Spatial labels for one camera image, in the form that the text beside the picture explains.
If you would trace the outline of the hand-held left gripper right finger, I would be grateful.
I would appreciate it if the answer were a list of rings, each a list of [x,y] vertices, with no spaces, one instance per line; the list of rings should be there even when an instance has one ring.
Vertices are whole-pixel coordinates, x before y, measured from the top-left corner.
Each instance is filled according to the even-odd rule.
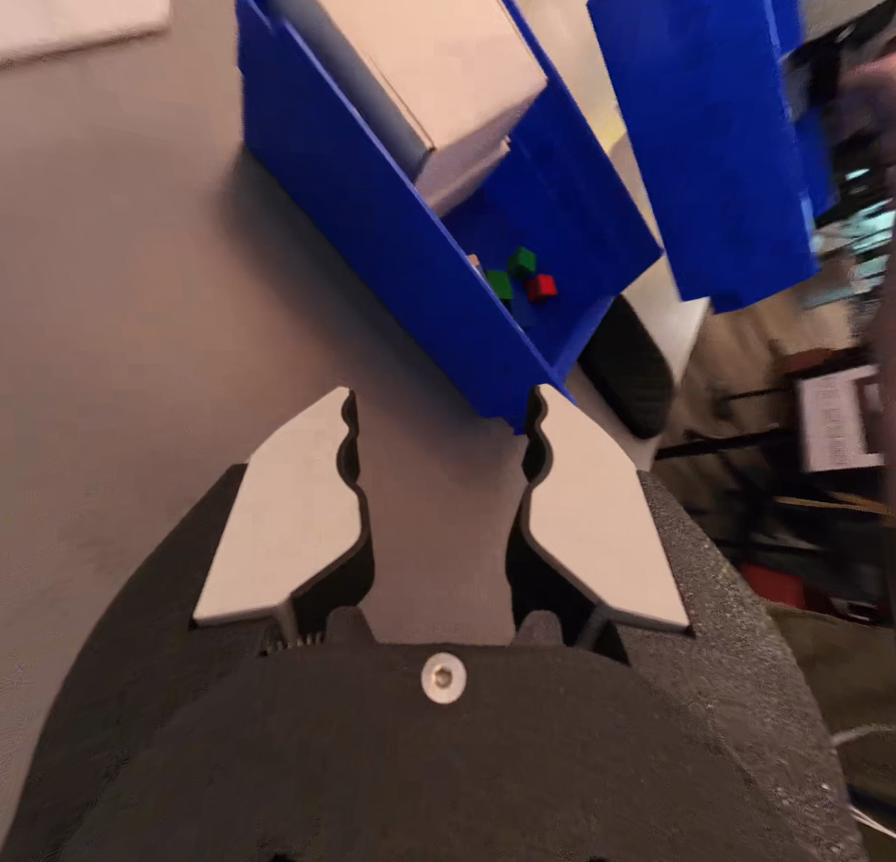
[[[557,619],[564,644],[598,644],[610,624],[688,634],[630,457],[552,385],[535,386],[526,411],[526,484],[506,550],[517,630],[543,611]]]

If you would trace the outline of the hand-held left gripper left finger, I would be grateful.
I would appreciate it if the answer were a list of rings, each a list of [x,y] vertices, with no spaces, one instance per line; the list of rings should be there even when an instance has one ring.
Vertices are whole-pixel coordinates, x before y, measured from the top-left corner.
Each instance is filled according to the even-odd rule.
[[[250,456],[193,613],[200,627],[270,620],[324,630],[371,589],[353,390],[337,387]]]

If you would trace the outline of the blue plastic bin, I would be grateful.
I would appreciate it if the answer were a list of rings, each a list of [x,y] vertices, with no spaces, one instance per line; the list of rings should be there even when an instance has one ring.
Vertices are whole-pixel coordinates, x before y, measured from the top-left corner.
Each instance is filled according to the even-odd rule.
[[[476,193],[438,218],[296,29],[234,0],[244,145],[483,418],[521,432],[535,385],[566,376],[661,247],[515,0],[501,0],[547,85]],[[469,266],[520,246],[558,296],[505,305]]]
[[[683,300],[747,308],[810,280],[833,201],[820,120],[794,121],[798,0],[588,0]]]

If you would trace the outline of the white cardboard mailer box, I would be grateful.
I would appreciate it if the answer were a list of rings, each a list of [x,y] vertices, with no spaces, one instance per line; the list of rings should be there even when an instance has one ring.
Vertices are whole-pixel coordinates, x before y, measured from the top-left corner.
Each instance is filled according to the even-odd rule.
[[[270,0],[415,184],[509,136],[546,75],[501,0]]]
[[[449,175],[446,167],[427,164],[415,182],[416,190],[431,211],[442,218],[470,198],[510,151],[510,138],[505,136],[482,159],[454,175]]]

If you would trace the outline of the red box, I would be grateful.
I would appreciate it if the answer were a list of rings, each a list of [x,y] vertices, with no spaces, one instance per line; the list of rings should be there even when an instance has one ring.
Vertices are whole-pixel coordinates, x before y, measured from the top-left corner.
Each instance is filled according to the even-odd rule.
[[[808,609],[800,577],[752,563],[742,565],[740,573],[760,598],[795,610]]]

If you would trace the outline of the white paper sign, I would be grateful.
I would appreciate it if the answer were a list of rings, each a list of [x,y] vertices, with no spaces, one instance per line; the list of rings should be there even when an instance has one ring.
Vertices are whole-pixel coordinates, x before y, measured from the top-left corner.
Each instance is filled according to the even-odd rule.
[[[884,465],[876,364],[800,380],[797,395],[803,471],[830,473]]]

